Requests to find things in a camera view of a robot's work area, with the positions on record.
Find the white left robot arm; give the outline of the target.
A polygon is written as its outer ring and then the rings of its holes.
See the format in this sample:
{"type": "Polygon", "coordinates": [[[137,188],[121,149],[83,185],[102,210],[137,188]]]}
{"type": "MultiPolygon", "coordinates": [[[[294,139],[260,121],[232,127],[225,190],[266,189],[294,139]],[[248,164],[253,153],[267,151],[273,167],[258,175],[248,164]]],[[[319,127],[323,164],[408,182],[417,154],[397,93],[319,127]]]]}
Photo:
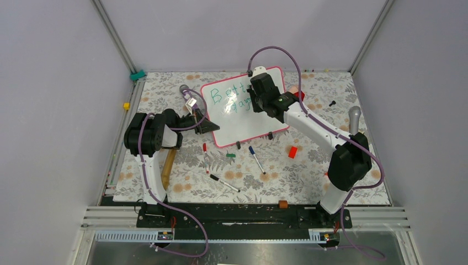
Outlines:
{"type": "Polygon", "coordinates": [[[193,114],[178,115],[173,109],[158,114],[136,113],[124,134],[124,146],[134,156],[143,181],[143,201],[156,205],[167,196],[159,168],[162,149],[179,150],[183,131],[196,134],[220,130],[220,126],[204,117],[200,109],[193,114]]]}

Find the pink framed whiteboard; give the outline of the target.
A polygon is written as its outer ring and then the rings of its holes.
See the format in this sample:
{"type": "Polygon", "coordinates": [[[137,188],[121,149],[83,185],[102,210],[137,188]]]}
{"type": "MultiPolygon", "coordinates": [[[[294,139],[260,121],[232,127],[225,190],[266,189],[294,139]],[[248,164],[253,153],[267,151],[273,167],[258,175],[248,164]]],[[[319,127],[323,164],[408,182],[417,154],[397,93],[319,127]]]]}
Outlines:
{"type": "Polygon", "coordinates": [[[205,84],[200,89],[206,101],[208,119],[220,127],[213,132],[215,145],[219,148],[289,128],[265,112],[253,111],[247,92],[250,79],[245,73],[205,84]]]}

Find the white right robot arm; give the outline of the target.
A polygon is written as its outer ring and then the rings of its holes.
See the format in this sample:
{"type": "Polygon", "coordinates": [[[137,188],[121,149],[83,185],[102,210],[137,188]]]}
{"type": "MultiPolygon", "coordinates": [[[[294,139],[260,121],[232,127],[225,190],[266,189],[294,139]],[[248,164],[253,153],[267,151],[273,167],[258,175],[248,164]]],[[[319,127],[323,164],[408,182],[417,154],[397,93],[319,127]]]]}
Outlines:
{"type": "Polygon", "coordinates": [[[369,142],[358,132],[349,134],[314,114],[301,104],[299,92],[281,93],[270,74],[249,72],[247,89],[254,112],[267,116],[303,133],[330,157],[327,175],[331,182],[318,205],[317,222],[331,227],[338,221],[338,211],[355,184],[371,170],[369,142]]]}

